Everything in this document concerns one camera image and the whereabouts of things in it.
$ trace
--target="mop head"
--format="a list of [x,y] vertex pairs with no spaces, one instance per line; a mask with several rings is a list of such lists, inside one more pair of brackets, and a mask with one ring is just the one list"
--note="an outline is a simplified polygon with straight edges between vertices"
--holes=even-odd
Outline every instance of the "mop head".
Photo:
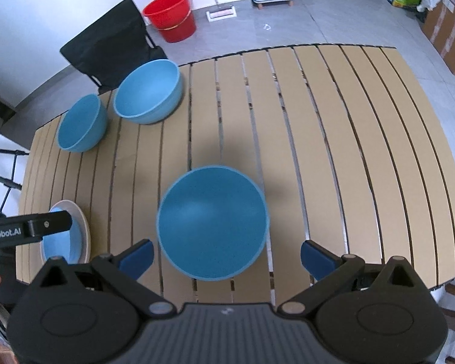
[[215,22],[216,20],[234,18],[238,15],[236,14],[236,8],[229,5],[227,7],[219,7],[215,10],[207,11],[206,16],[209,22]]

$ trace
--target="blue gripper pad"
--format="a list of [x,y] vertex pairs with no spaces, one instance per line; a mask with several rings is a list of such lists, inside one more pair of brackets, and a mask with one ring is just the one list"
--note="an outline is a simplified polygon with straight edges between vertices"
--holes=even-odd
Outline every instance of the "blue gripper pad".
[[302,243],[300,259],[304,268],[318,281],[335,271],[342,264],[340,257],[337,257],[312,240]]
[[136,280],[153,264],[153,257],[153,243],[147,241],[120,259],[118,261],[118,269]]

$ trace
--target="floor mop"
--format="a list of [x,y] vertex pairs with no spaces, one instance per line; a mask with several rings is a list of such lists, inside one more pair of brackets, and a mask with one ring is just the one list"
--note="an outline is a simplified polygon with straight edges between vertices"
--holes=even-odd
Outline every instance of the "floor mop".
[[206,16],[209,22],[215,22],[216,20],[227,19],[227,18],[234,18],[236,15],[236,9],[233,5],[230,4],[222,4],[219,5],[218,0],[214,0],[216,2],[216,9],[212,11],[207,11]]

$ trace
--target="bucket handle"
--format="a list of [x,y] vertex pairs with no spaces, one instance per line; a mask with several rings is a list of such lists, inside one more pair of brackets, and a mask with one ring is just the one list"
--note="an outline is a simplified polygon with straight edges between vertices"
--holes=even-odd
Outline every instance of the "bucket handle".
[[192,9],[190,9],[189,12],[187,12],[187,16],[186,16],[185,18],[183,18],[182,21],[181,21],[178,25],[169,27],[169,28],[167,28],[167,29],[159,29],[159,28],[157,28],[157,30],[165,31],[165,30],[172,30],[172,29],[175,29],[175,28],[179,27],[182,23],[184,23],[184,22],[187,20],[187,18],[190,16],[191,13],[192,13]]

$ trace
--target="ribbed gray panel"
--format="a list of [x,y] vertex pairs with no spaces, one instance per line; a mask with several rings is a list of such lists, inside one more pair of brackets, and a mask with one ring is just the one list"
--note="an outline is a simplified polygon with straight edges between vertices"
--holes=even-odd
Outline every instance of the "ribbed gray panel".
[[341,364],[303,321],[268,304],[186,305],[174,319],[150,322],[112,364]]

